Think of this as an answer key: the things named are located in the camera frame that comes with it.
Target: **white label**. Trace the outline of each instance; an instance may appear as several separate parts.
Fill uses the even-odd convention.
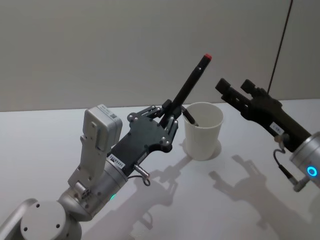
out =
[[[102,112],[104,112],[110,118],[115,119],[117,117],[117,115],[115,115],[112,111],[110,111],[105,105],[100,104],[97,107],[98,107],[98,109],[100,109]]]
[[[123,169],[126,166],[119,158],[117,158],[113,154],[110,154],[109,159],[113,161],[114,164],[117,165],[117,167],[119,167],[120,169]]]
[[[274,121],[271,123],[270,128],[271,128],[273,131],[275,131],[277,134],[279,134],[279,135],[282,135],[282,134],[284,134],[284,132],[285,132],[285,131],[284,131],[281,127],[279,127],[279,125],[276,124]]]

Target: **blue led ring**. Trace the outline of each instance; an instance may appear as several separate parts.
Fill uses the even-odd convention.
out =
[[[318,175],[318,171],[314,166],[308,166],[308,168],[306,169],[306,171],[308,172],[308,174],[311,177],[315,177]]]

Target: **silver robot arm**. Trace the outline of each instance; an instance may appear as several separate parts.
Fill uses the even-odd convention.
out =
[[[79,222],[90,221],[127,182],[107,158],[122,121],[104,105],[84,113],[80,164],[58,201],[24,201],[0,226],[0,240],[80,240]]]

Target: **black cable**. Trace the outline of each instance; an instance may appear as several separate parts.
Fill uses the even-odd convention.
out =
[[[128,176],[128,179],[132,179],[132,178],[142,178],[142,182],[144,185],[146,185],[147,187],[149,187],[151,185],[151,182],[149,179],[145,179],[143,176],[141,175],[133,175],[133,176]]]
[[[277,67],[277,63],[278,63],[278,59],[279,59],[279,55],[280,55],[280,50],[281,50],[281,47],[282,47],[282,42],[284,41],[284,37],[285,37],[286,29],[287,29],[289,16],[290,16],[290,13],[291,13],[291,7],[292,7],[293,3],[294,3],[294,0],[291,0],[288,13],[286,14],[286,20],[285,20],[284,28],[283,28],[283,31],[282,31],[281,41],[280,41],[280,45],[279,45],[279,48],[278,48],[278,52],[276,54],[276,58],[275,58],[275,62],[274,62],[274,66],[273,66],[273,70],[272,70],[272,74],[271,74],[271,79],[270,79],[270,82],[269,82],[269,87],[268,87],[268,91],[267,91],[268,94],[269,94],[269,91],[270,91],[270,88],[271,88],[271,83],[272,83],[272,81],[274,79],[274,75],[275,75],[275,71],[276,71],[276,67]]]
[[[278,164],[278,166],[280,166],[281,164],[280,164],[279,160],[277,159],[276,152],[285,154],[286,151],[285,151],[284,149],[275,149],[275,150],[273,151],[273,158],[274,158],[276,164]]]
[[[295,177],[284,167],[282,166],[282,164],[279,163],[278,159],[277,159],[277,156],[276,156],[276,153],[279,152],[279,153],[282,153],[282,154],[285,154],[286,151],[284,149],[275,149],[273,151],[273,158],[276,162],[276,164],[278,164],[278,167],[279,169],[283,172],[283,174],[287,177],[287,179],[289,179],[289,181],[293,184],[293,185],[296,185],[298,182],[297,180],[295,179]]]

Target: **label sticker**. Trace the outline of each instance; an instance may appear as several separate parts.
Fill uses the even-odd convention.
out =
[[[271,128],[273,131],[275,131],[277,134],[279,134],[279,135],[282,135],[282,134],[284,134],[284,132],[285,132],[285,131],[284,131],[281,127],[279,127],[279,125],[276,124],[274,121],[271,123],[270,128]]]
[[[100,104],[100,105],[98,105],[97,107],[98,107],[98,109],[100,109],[102,112],[104,112],[104,113],[107,114],[108,116],[112,113],[112,112],[110,112],[109,109],[108,109],[105,105],[103,105],[103,104]]]
[[[114,162],[114,164],[119,167],[120,169],[123,169],[126,165],[115,155],[110,154],[109,159]]]

